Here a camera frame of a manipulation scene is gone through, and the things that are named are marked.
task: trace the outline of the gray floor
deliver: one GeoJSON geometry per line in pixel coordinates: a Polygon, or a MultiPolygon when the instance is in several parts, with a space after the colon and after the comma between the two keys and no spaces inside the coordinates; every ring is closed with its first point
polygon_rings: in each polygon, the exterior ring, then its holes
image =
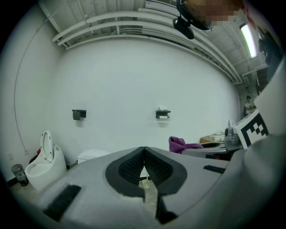
{"type": "Polygon", "coordinates": [[[17,183],[10,187],[10,191],[18,198],[23,198],[29,202],[33,202],[36,198],[38,192],[33,188],[29,183],[27,186],[21,186],[20,183],[17,183]]]}

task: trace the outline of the ceiling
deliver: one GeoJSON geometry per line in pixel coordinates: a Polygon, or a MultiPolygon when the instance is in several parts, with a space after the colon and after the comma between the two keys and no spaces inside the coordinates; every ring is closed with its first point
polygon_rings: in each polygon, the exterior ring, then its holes
{"type": "Polygon", "coordinates": [[[247,22],[243,13],[212,31],[192,27],[195,39],[188,40],[172,25],[179,15],[175,0],[40,0],[39,5],[59,33],[53,41],[66,49],[107,38],[156,39],[209,61],[237,87],[255,84],[257,71],[267,67],[258,47],[257,57],[250,57],[239,28],[247,22]]]}

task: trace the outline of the fluorescent light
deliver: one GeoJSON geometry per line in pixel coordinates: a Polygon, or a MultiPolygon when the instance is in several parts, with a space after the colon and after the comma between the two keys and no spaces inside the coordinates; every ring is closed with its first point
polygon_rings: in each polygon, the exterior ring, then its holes
{"type": "Polygon", "coordinates": [[[253,40],[253,37],[251,35],[249,26],[248,25],[243,26],[241,28],[241,31],[242,31],[244,38],[246,40],[246,43],[248,45],[251,58],[256,57],[257,54],[256,54],[256,50],[255,50],[254,40],[253,40]]]}

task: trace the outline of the toilet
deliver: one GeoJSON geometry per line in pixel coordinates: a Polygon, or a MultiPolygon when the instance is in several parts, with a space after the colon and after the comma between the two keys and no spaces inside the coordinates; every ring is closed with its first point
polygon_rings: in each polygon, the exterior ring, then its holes
{"type": "Polygon", "coordinates": [[[29,182],[37,191],[41,191],[66,171],[62,150],[53,144],[50,131],[44,130],[41,137],[41,152],[25,169],[29,182]]]}

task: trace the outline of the purple cloth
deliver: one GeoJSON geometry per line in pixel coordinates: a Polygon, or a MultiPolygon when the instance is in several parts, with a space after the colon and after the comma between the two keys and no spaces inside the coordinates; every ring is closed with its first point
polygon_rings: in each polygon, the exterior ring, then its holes
{"type": "Polygon", "coordinates": [[[182,154],[182,151],[187,148],[204,148],[201,144],[186,144],[184,139],[177,137],[169,137],[169,151],[182,154]]]}

